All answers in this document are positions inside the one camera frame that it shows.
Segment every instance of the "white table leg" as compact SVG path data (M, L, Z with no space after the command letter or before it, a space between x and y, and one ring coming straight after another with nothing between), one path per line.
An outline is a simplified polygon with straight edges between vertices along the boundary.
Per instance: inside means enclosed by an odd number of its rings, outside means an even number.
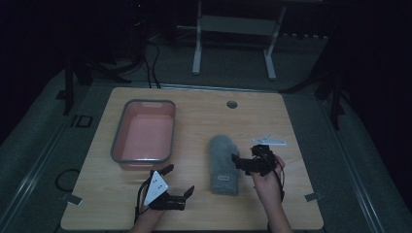
M272 60L272 51L273 51L273 48L275 47L276 39L279 36L279 30L282 25L282 20L285 15L285 11L286 11L286 7L283 7L281 13L279 14L277 25L273 28L272 40L270 41L270 45L267 49L263 50L264 61L266 63L267 76L269 80L271 81L274 81L276 79L275 68L273 66L273 60Z
M198 75L200 73L200 61L202 58L202 1L197 1L197 28L196 28L196 48L194 50L193 67L191 73Z

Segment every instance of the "human hand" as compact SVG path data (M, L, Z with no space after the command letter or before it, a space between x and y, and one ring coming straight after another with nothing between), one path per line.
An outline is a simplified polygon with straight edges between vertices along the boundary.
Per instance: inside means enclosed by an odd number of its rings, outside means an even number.
M149 206L145 206L142 202L139 215L136 219L136 222L131 229L131 233L149 233L152 232L157 223L160 221L165 211L152 210Z
M278 166L276 166L276 173L279 178L281 178L281 173L285 167L284 160L275 155L278 160ZM251 172L252 179L255 183L255 189L257 191L257 196L262 203L263 207L275 208L282 203L282 193L281 193L281 183L279 183L276 175L273 172L268 173L266 176L262 177L259 173Z

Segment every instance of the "pink tray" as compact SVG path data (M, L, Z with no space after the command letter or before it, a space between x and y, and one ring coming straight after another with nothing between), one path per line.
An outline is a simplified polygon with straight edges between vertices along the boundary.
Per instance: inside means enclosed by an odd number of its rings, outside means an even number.
M126 103L112 146L112 158L122 169L163 167L170 158L176 106L169 100Z

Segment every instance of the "tray rim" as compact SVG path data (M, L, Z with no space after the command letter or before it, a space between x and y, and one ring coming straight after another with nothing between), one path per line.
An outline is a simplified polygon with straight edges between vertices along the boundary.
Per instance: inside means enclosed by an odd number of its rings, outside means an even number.
M163 159L161 159L161 160L159 160L159 159L153 159L153 160L147 159L147 160L136 161L136 160L119 160L119 159L116 159L116 158L114 157L115 145L116 145L116 141L117 141L118 136L119 136L120 126L121 126L123 117L124 117L124 115L125 115L125 111L126 111L126 109L127 109L127 106L128 106L130 103L133 103L133 102L158 102L158 103L169 103L169 104L172 104L172 105L173 105L174 111L173 111L173 116L172 116L172 117L173 117L172 140L171 140L171 142L170 142L170 151L169 151L169 154L168 154L165 158L163 158ZM136 165L136 164L161 164L161 163L166 162L167 160L170 159L170 157L171 157L171 155L172 155L173 139L174 139L174 135L175 135L175 121L176 121L176 104L175 104L175 102L173 102L172 100L167 100L167 99L131 99L131 100L128 100L128 101L124 104L123 110L121 111L121 116L120 116L120 119L119 119L119 122L118 122L118 127L117 127L116 133L115 133L115 138L114 138L114 140L113 140L112 147L111 147L111 149L110 149L110 155L111 155L112 159L113 159L115 162L119 163L120 165L126 165L126 164L133 164L133 165Z

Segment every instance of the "small label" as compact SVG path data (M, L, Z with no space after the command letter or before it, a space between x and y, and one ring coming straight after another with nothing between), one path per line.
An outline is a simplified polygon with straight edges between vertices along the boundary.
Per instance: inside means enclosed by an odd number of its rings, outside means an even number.
M72 123L70 124L70 127L89 128L92 122L93 122L93 116L75 115Z
M67 203L76 205L76 206L80 206L83 202L83 199L77 196L74 196L72 194L64 194L64 196L62 198L60 198L62 201L66 201Z
M314 192L314 193L305 195L305 198L306 198L306 201L307 201L307 202L310 202L310 201L313 201L313 200L319 201L319 200L321 200L322 198L324 198L324 196L321 195L321 193Z
M228 182L230 180L230 177L228 176L218 176L218 180L222 182Z

